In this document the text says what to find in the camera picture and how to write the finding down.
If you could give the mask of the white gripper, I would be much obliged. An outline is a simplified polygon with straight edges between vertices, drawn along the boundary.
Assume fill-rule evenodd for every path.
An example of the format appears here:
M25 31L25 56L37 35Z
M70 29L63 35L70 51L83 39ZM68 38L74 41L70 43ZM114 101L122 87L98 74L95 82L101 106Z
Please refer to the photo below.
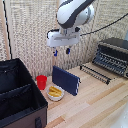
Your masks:
M75 32L71 35L63 35L60 33L59 30L49 31L47 33L47 45L49 47L53 47L53 54L57 57L58 51L56 47L59 46L66 46L66 45L73 45L79 42L79 33ZM66 54L70 54L71 47L69 46L66 49Z

